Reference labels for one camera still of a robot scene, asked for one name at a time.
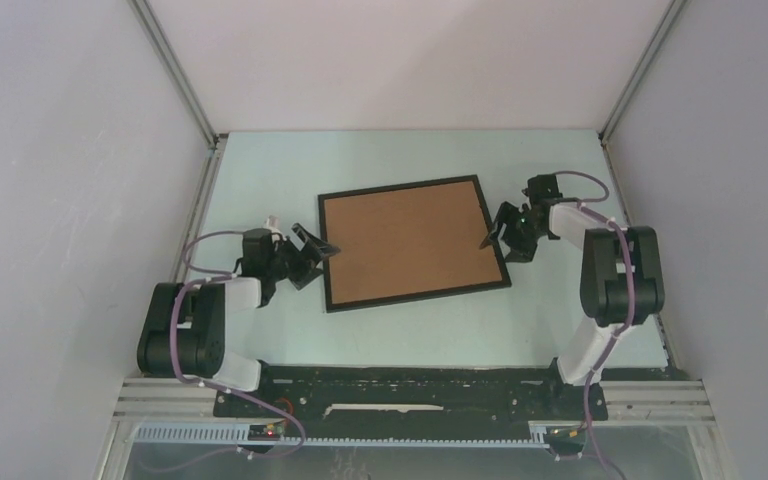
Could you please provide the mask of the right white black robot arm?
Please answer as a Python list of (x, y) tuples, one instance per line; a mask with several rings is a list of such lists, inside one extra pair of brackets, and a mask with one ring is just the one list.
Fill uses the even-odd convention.
[(607, 359), (629, 333), (661, 312), (665, 286), (659, 240), (650, 226), (623, 226), (593, 209), (606, 201), (564, 195), (559, 172), (528, 180), (524, 203), (503, 202), (482, 244), (504, 244), (508, 263), (529, 263), (541, 239), (564, 240), (582, 254), (579, 299), (584, 318), (556, 361), (560, 379), (541, 392), (545, 411), (566, 418), (582, 403), (577, 386), (599, 382)]

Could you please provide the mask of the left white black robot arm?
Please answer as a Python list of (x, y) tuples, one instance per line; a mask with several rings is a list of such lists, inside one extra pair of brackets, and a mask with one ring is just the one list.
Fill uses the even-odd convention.
[(229, 270), (193, 265), (198, 242), (184, 246), (184, 265), (200, 276), (154, 287), (136, 360), (139, 371), (150, 378), (238, 391), (238, 404), (259, 417), (274, 408), (276, 390), (261, 380), (263, 362), (228, 347), (228, 319), (236, 312), (267, 306), (282, 281), (298, 290), (305, 288), (323, 276), (322, 263), (340, 250), (300, 224), (285, 235), (273, 217), (264, 226), (237, 235), (241, 255)]

